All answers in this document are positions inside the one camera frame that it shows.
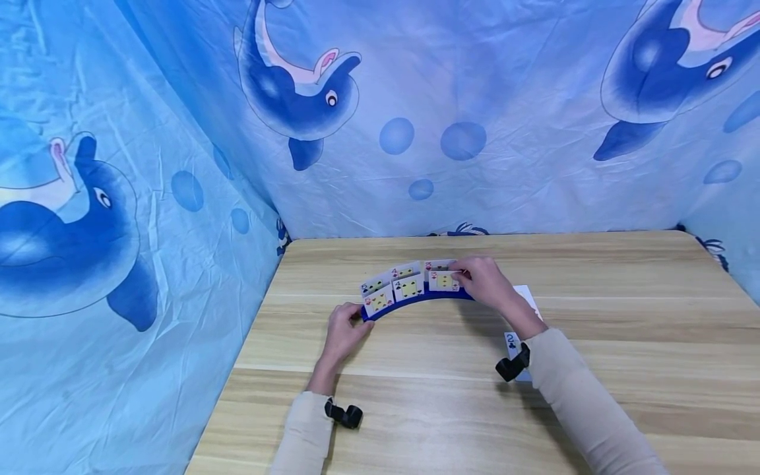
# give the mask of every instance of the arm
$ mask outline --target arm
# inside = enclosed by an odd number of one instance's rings
[[[333,420],[325,403],[335,391],[337,374],[344,360],[372,330],[375,322],[352,324],[360,305],[344,303],[330,315],[325,348],[314,367],[306,390],[293,401],[285,422],[271,475],[318,475],[330,450]]]
[[[534,387],[596,475],[667,475],[644,435],[561,331],[548,328],[491,258],[450,269],[478,302],[497,310],[530,348]]]

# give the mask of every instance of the beige sleeve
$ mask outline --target beige sleeve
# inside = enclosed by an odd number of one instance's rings
[[[330,450],[333,420],[325,414],[328,396],[303,392],[290,406],[285,433],[271,475],[319,475]]]
[[[533,386],[596,475],[667,475],[644,434],[555,328],[526,341]]]

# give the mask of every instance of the black wrist strap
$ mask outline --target black wrist strap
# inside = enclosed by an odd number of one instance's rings
[[[515,359],[504,358],[496,363],[496,372],[504,378],[504,381],[510,382],[517,378],[530,363],[530,348],[524,342],[520,342],[521,352]]]
[[[356,406],[349,406],[344,410],[342,407],[338,407],[333,402],[332,397],[328,398],[328,402],[325,403],[325,414],[334,420],[336,423],[341,424],[347,429],[355,429],[362,423],[362,416],[364,413]]]

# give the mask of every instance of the blue bubble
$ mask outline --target blue bubble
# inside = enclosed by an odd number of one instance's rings
[[[727,134],[735,132],[753,120],[760,117],[760,91],[755,92],[743,103],[739,104],[723,124],[723,131]]]
[[[217,164],[217,167],[219,167],[219,171],[222,172],[222,175],[228,180],[235,179],[233,171],[230,168],[230,162],[227,160],[227,157],[224,156],[224,152],[222,152],[222,150],[216,145],[214,145],[214,162]]]
[[[473,122],[451,124],[441,135],[441,151],[452,160],[473,159],[485,146],[486,129]]]
[[[181,171],[172,177],[172,193],[179,206],[196,212],[203,207],[203,188],[192,173]]]
[[[742,164],[736,160],[725,160],[710,168],[705,175],[703,183],[713,185],[715,183],[728,183],[739,177],[742,172]]]
[[[409,196],[413,200],[421,201],[430,198],[432,195],[433,185],[428,179],[419,179],[409,185]]]
[[[397,117],[383,125],[380,131],[380,148],[390,155],[407,151],[414,140],[414,126],[409,119]]]
[[[232,213],[230,213],[230,217],[233,219],[233,228],[235,228],[235,231],[238,233],[246,234],[248,233],[248,230],[251,229],[251,221],[245,210],[241,210],[237,207]]]

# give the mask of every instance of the hand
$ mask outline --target hand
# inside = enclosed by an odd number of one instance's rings
[[[477,302],[499,312],[521,340],[525,341],[547,330],[543,320],[517,293],[492,258],[464,258],[449,265],[448,269],[458,271],[453,274],[454,279]]]
[[[458,271],[452,277],[464,287],[477,302],[491,307],[497,312],[509,307],[521,296],[511,282],[504,277],[496,262],[487,256],[471,256],[459,259],[448,266],[450,271]]]
[[[335,307],[330,314],[325,348],[314,366],[314,372],[306,386],[307,391],[325,396],[333,394],[340,365],[375,326],[373,321],[353,325],[352,320],[361,309],[361,305],[346,302]]]
[[[341,364],[375,327],[373,321],[354,326],[352,320],[358,316],[361,309],[361,305],[351,302],[335,307],[330,314],[328,336],[321,359],[336,365]]]

